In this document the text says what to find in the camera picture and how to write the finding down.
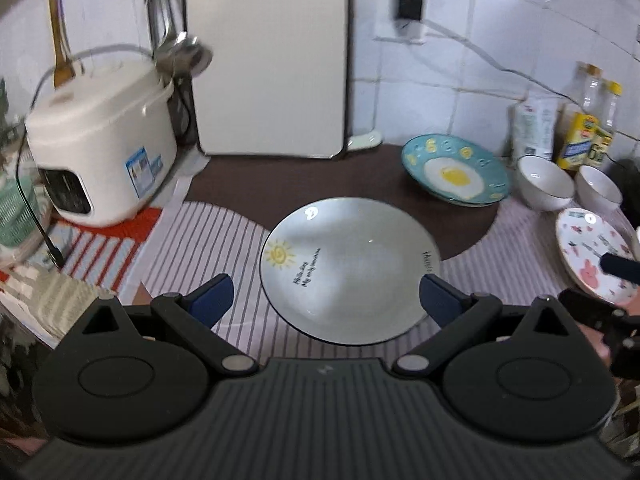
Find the bottle label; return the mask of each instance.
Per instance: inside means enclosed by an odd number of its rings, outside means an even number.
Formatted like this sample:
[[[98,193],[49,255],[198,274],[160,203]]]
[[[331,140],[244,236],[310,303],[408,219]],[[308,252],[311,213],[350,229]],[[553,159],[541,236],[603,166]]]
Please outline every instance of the bottle label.
[[[612,140],[613,136],[610,136],[604,130],[598,130],[596,135],[593,137],[593,143],[589,148],[589,152],[584,163],[588,166],[599,168],[604,161],[604,156],[607,153]]]
[[[574,170],[580,166],[589,149],[591,141],[596,133],[598,119],[591,115],[577,112],[574,121],[567,133],[564,147],[558,158],[558,166],[563,170]]]

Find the white bowl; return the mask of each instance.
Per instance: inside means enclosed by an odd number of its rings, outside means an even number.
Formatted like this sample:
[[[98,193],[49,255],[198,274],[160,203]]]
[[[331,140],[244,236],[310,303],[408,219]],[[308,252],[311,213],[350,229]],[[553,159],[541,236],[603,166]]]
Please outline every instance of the white bowl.
[[[538,211],[556,211],[574,197],[571,177],[550,160],[526,155],[518,160],[516,182],[525,202]]]
[[[600,215],[610,213],[622,203],[618,186],[600,170],[581,166],[575,176],[578,200],[585,209]]]

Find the power cord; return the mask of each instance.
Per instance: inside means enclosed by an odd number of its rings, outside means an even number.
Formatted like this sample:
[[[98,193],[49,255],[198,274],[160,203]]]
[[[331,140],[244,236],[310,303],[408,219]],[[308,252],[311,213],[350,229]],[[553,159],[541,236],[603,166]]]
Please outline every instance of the power cord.
[[[186,84],[183,79],[181,82],[178,80],[174,80],[175,82],[175,93],[178,95],[178,99],[180,100],[180,104],[184,107],[187,112],[187,127],[184,129],[184,133],[182,133],[179,137],[180,140],[184,140],[188,137],[189,132],[191,131],[191,123],[193,123],[193,117],[191,115],[191,107],[187,105],[187,99],[184,97],[184,92],[182,91],[181,85]]]
[[[455,32],[453,32],[452,30],[449,30],[447,27],[443,27],[439,23],[432,22],[427,18],[423,18],[421,20],[421,23],[423,23],[429,28],[432,28],[433,30],[436,30],[437,32],[443,34],[444,36],[447,36],[448,38],[451,38],[452,40],[457,41],[458,43],[462,44],[469,50],[475,52],[476,54],[478,54],[479,57],[481,57],[482,60],[484,60],[491,66],[493,66],[496,70],[499,70],[500,72],[506,72],[509,74],[515,74],[521,78],[526,79],[527,81],[531,81],[533,84],[540,86],[541,88],[545,89],[547,92],[551,92],[552,94],[568,99],[575,105],[578,105],[580,107],[580,110],[582,110],[582,105],[572,97],[569,97],[568,95],[563,94],[562,92],[558,92],[554,90],[553,88],[545,85],[543,82],[538,81],[537,79],[531,77],[530,75],[525,74],[524,72],[520,72],[519,70],[514,70],[512,68],[504,67],[503,65],[498,63],[493,57],[487,54],[484,50],[482,50],[479,46],[477,46],[474,43],[471,43],[471,41],[469,41],[467,38],[464,38],[463,36],[460,36],[459,34],[456,34]]]
[[[79,52],[78,54],[69,58],[69,61],[71,62],[80,61],[81,59],[85,59],[87,57],[99,56],[100,54],[111,54],[113,52],[134,52],[137,54],[142,54],[143,56],[147,56],[151,59],[153,58],[151,51],[147,50],[146,48],[133,45],[133,44],[128,44],[128,43],[117,43],[117,44],[112,44],[107,46],[98,46],[96,48],[90,48],[88,50],[83,50],[82,52]],[[46,83],[47,79],[51,77],[51,75],[54,73],[55,69],[56,69],[56,66],[50,67],[44,73],[42,78],[40,78],[40,81],[36,86],[36,91],[33,95],[33,99],[31,99],[31,105],[29,108],[30,111],[33,110],[33,108],[35,107],[38,97],[40,95],[40,91],[42,90],[42,87]],[[24,117],[21,118],[20,121],[18,122],[18,126],[20,124],[24,124],[24,120],[25,120]],[[31,207],[31,203],[27,199],[24,191],[22,190],[22,186],[20,185],[20,175],[19,175],[20,158],[22,157],[22,150],[24,149],[24,143],[26,142],[26,140],[27,140],[27,131],[25,129],[24,133],[22,134],[22,140],[20,141],[20,147],[18,148],[17,159],[15,161],[15,184],[18,188],[18,193],[20,193],[20,196],[24,201],[24,204],[27,206],[27,210],[29,211],[29,215],[31,216],[31,219],[33,219],[33,221],[36,224],[36,227],[38,228],[38,231],[40,231],[40,234],[42,234],[42,237],[44,238],[44,242],[47,245],[47,249],[48,249],[48,253],[49,253],[49,257],[51,258],[51,261],[55,264],[57,268],[62,269],[62,267],[64,267],[65,265],[65,257],[62,255],[62,252],[60,251],[60,249],[53,244],[49,235],[47,235],[47,232],[44,230],[44,228],[42,227],[42,224],[40,223],[40,219],[38,218],[38,215]]]

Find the blue plate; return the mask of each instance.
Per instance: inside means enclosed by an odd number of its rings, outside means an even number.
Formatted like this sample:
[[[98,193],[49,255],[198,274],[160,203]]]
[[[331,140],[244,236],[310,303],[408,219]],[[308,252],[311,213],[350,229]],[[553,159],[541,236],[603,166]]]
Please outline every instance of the blue plate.
[[[402,164],[423,187],[446,202],[483,206],[509,195],[509,176],[501,161],[459,137],[414,137],[402,148]]]

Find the electrical outlet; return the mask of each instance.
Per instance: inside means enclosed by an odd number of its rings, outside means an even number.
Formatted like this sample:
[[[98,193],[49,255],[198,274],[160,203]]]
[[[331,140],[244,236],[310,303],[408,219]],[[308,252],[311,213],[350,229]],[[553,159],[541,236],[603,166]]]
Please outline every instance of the electrical outlet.
[[[424,0],[423,16],[426,9],[427,0]],[[396,20],[395,13],[396,0],[376,0],[375,38],[406,43],[424,43],[427,27],[420,22]]]

